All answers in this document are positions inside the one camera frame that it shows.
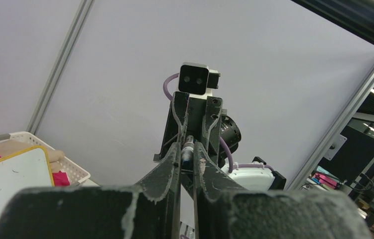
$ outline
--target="black ceiling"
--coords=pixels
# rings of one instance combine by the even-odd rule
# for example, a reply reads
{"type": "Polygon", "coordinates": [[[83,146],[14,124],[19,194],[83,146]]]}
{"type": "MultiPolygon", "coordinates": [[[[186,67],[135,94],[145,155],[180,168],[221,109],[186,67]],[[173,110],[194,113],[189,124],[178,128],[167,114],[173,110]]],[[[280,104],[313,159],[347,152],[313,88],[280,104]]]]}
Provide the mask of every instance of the black ceiling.
{"type": "MultiPolygon", "coordinates": [[[[292,0],[374,45],[374,0],[292,0]]],[[[357,112],[374,115],[374,94],[357,112]]]]}

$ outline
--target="purple cable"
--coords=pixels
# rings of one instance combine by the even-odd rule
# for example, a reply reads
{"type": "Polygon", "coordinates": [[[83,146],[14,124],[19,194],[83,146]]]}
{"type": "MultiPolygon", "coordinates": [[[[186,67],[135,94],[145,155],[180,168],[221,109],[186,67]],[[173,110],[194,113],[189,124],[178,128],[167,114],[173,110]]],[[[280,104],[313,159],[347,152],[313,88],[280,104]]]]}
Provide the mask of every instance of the purple cable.
{"type": "Polygon", "coordinates": [[[275,171],[271,166],[263,164],[238,164],[237,168],[268,168],[272,172],[275,171]]]}
{"type": "MultiPolygon", "coordinates": [[[[172,76],[166,78],[165,82],[163,82],[163,92],[165,93],[166,97],[170,101],[172,100],[172,95],[168,90],[168,84],[169,82],[171,82],[173,79],[177,78],[178,76],[179,76],[179,73],[173,74],[172,76]]],[[[225,150],[225,153],[227,154],[227,157],[228,157],[228,163],[229,163],[228,172],[232,173],[232,171],[234,170],[234,160],[232,159],[231,150],[229,149],[228,145],[225,143],[222,137],[219,138],[219,144],[225,150]]]]}

